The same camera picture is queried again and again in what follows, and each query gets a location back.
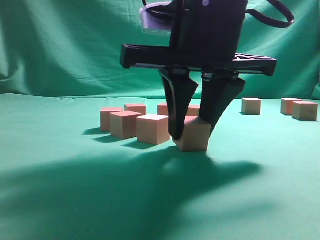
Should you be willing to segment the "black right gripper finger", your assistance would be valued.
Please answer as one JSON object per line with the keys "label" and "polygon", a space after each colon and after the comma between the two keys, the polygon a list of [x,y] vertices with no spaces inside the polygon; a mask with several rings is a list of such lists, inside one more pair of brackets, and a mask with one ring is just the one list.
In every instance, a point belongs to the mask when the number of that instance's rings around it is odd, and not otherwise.
{"label": "black right gripper finger", "polygon": [[161,69],[159,74],[168,109],[168,132],[174,140],[179,140],[183,135],[191,99],[199,85],[190,79],[188,70]]}
{"label": "black right gripper finger", "polygon": [[211,125],[212,132],[230,103],[244,90],[245,80],[237,71],[202,73],[199,117]]}

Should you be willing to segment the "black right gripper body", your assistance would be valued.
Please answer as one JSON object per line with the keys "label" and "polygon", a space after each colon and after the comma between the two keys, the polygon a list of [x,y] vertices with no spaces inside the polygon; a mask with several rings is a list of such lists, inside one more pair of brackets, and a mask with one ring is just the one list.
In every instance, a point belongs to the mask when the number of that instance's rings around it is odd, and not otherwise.
{"label": "black right gripper body", "polygon": [[276,59],[237,52],[248,1],[174,0],[171,4],[169,46],[123,44],[123,68],[274,74]]}

